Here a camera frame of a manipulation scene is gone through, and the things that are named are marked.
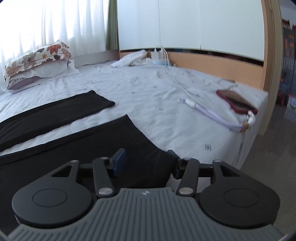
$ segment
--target green curtain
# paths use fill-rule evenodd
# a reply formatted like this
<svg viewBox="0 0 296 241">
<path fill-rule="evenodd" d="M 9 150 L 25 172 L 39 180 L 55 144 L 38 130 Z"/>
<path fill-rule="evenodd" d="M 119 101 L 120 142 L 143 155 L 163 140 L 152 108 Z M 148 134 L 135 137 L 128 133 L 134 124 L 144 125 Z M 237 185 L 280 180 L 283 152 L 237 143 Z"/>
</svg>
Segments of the green curtain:
<svg viewBox="0 0 296 241">
<path fill-rule="evenodd" d="M 117 0 L 109 0 L 106 49 L 119 49 L 117 30 Z"/>
</svg>

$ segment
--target white cable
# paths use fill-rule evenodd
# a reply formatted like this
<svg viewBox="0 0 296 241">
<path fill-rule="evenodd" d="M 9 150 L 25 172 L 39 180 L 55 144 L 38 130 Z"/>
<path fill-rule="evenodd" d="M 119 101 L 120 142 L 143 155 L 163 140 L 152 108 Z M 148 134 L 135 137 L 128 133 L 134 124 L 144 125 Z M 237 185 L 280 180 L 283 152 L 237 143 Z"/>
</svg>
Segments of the white cable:
<svg viewBox="0 0 296 241">
<path fill-rule="evenodd" d="M 161 47 L 165 52 L 165 73 L 166 73 L 166 59 L 168 60 L 168 68 L 169 68 L 169 70 L 170 70 L 170 63 L 169 63 L 168 53 L 167 53 L 166 49 L 163 47 L 163 45 Z M 173 81 L 177 84 L 177 86 L 179 88 L 181 88 L 188 96 L 193 98 L 192 95 L 182 85 L 180 85 L 180 83 L 178 81 L 175 80 L 175 78 L 172 75 L 171 70 L 170 70 L 170 75 L 171 75 Z M 227 121 L 227 120 L 223 119 L 222 117 L 220 117 L 216 112 L 214 112 L 214 111 L 212 111 L 212 110 L 210 110 L 210 109 L 208 109 L 206 107 L 203 107 L 203 106 L 195 103 L 194 101 L 192 101 L 190 99 L 180 99 L 180 100 L 178 100 L 178 102 L 185 102 L 191 108 L 195 108 L 199 112 L 201 112 L 204 115 L 206 115 L 207 117 L 209 117 L 211 120 L 220 123 L 221 125 L 227 127 L 228 129 L 235 130 L 235 131 L 241 131 L 242 128 L 243 128 L 242 124 L 230 123 L 229 121 Z M 248 124 L 249 124 L 250 127 L 255 124 L 255 116 L 254 116 L 252 111 L 248 111 L 247 120 L 248 120 Z"/>
</svg>

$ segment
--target charging cable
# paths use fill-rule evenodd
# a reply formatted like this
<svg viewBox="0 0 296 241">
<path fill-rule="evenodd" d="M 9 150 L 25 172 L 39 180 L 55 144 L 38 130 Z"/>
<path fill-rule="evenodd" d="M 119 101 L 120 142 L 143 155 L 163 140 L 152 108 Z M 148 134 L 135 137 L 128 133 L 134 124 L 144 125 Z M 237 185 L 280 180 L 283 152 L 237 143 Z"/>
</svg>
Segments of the charging cable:
<svg viewBox="0 0 296 241">
<path fill-rule="evenodd" d="M 165 50 L 163 45 L 161 46 L 161 48 L 164 51 L 165 58 L 167 58 L 168 63 L 169 63 L 167 51 Z M 182 89 L 188 96 L 193 98 L 192 95 L 182 85 L 180 85 L 180 83 L 178 81 L 175 80 L 175 78 L 172 75 L 171 70 L 170 70 L 170 75 L 171 75 L 173 81 L 177 84 L 177 86 L 180 89 Z M 234 124 L 234 123 L 230 123 L 229 121 L 223 119 L 216 112 L 214 112 L 214 111 L 212 111 L 212 110 L 210 110 L 210 109 L 208 109 L 206 107 L 203 107 L 203 106 L 195 103 L 194 101 L 192 101 L 190 99 L 187 99 L 187 98 L 186 99 L 179 99 L 178 102 L 186 103 L 191 108 L 194 108 L 194 109 L 198 110 L 199 112 L 203 113 L 205 116 L 210 118 L 211 120 L 218 122 L 219 124 L 227 127 L 230 130 L 245 132 L 246 130 L 250 129 L 256 122 L 255 115 L 254 115 L 254 113 L 252 111 L 248 111 L 248 115 L 246 116 L 246 121 L 245 122 L 243 122 L 241 124 Z"/>
</svg>

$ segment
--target black fabric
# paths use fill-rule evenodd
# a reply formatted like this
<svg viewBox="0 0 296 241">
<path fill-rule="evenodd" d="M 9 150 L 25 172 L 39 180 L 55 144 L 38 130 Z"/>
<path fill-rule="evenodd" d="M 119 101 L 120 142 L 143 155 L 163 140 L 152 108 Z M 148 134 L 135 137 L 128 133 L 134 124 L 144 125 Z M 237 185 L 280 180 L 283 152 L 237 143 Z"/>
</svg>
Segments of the black fabric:
<svg viewBox="0 0 296 241">
<path fill-rule="evenodd" d="M 0 151 L 115 105 L 95 91 L 54 101 L 0 123 Z"/>
<path fill-rule="evenodd" d="M 116 190 L 164 187 L 175 159 L 158 149 L 126 115 L 51 142 L 0 157 L 0 230 L 10 233 L 17 222 L 11 207 L 15 192 L 70 160 L 91 163 L 125 148 L 127 165 L 112 179 Z"/>
</svg>

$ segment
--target floral pillow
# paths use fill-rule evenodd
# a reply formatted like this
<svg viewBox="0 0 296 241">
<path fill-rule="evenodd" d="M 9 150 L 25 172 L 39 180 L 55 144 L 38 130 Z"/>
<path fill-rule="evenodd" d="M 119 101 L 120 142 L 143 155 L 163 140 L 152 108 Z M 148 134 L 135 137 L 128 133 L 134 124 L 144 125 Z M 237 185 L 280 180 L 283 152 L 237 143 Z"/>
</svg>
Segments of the floral pillow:
<svg viewBox="0 0 296 241">
<path fill-rule="evenodd" d="M 4 70 L 4 79 L 11 77 L 19 72 L 38 66 L 48 61 L 71 58 L 69 47 L 63 42 L 56 42 L 25 54 L 17 59 L 10 61 Z"/>
</svg>

